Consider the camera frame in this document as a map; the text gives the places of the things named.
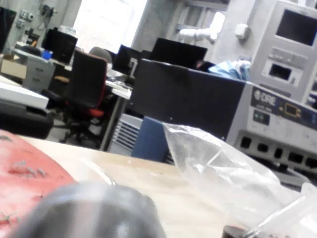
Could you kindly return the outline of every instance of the wooden desk surface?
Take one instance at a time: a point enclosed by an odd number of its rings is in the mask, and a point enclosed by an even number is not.
[[[100,166],[118,184],[151,197],[168,238],[221,238],[225,216],[184,180],[176,167],[81,147],[26,138],[61,164],[76,180],[100,180],[82,160]]]

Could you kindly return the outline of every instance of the red surface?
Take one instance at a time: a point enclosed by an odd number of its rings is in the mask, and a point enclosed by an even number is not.
[[[43,152],[0,130],[0,238],[11,231],[43,196],[74,182],[58,163]],[[11,214],[14,214],[10,217],[12,226],[5,220],[5,216]]]

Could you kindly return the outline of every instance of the white pipe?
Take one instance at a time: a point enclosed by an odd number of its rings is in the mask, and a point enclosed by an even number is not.
[[[179,35],[184,40],[202,41],[203,39],[207,39],[211,44],[214,44],[217,39],[217,33],[211,29],[183,29],[180,30]]]

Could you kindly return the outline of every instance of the gray electronic instrument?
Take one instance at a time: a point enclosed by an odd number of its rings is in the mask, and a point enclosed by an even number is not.
[[[246,83],[226,142],[253,158],[317,174],[317,111]]]
[[[175,65],[142,60],[139,71],[129,101],[134,111],[209,132],[277,165],[284,183],[301,187],[307,181],[294,182],[288,168],[316,177],[315,109],[251,82]]]
[[[317,10],[278,0],[251,68],[251,81],[298,102],[309,99],[317,74]]]

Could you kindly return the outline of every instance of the window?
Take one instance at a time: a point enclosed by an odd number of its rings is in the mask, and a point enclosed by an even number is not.
[[[83,0],[74,29],[77,46],[88,52],[98,46],[117,53],[131,46],[146,0]]]
[[[213,21],[210,25],[210,29],[215,31],[217,34],[221,32],[224,21],[225,21],[225,15],[221,12],[216,12],[214,15]]]

